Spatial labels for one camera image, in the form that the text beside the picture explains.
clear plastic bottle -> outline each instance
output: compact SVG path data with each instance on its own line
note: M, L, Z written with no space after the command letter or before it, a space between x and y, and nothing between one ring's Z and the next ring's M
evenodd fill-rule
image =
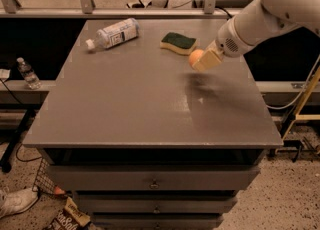
M21 73L22 77L27 82L30 89L35 90L41 87L40 80L38 76L35 74L31 65L25 61L23 58L18 58L18 70Z
M88 49L109 49L117 44L131 40L139 35L139 24L134 18L128 18L114 25L99 29L94 39L86 41Z

floor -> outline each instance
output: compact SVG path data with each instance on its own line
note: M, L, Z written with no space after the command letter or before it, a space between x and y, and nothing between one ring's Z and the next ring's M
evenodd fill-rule
M320 144L320 125L316 122L299 124L287 139L305 138L313 147ZM279 151L274 158L266 156L260 164L261 173L247 190L238 193L238 203L224 215L224 221L217 229L320 229L320 156L303 151L293 163L295 154L295 148L288 148ZM18 156L30 159L39 154L22 146ZM11 191L32 187L40 160L21 162L14 156L11 161L11 172L0 173L0 187L8 187ZM0 219L0 230L41 230L48 226L65 202L43 194L28 211Z

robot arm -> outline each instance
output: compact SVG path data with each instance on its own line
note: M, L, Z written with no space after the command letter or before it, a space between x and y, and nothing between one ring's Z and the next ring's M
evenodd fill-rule
M302 26L320 36L320 0L254 0L220 28L216 40L192 67L206 70L224 56L238 57Z

bottle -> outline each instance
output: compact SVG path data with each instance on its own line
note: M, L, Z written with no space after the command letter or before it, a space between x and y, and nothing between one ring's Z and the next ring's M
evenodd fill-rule
M99 29L94 39L86 41L90 51L109 49L117 44L131 40L139 35L139 24L134 18Z
M18 58L18 70L21 73L22 77L27 82L30 89L35 90L41 87L40 80L38 76L35 74L31 65L25 61L23 58Z

shoe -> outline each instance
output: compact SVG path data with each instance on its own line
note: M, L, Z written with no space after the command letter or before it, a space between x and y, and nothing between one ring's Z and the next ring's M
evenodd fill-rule
M38 199L37 188L26 188L12 193L0 190L0 218L28 210Z

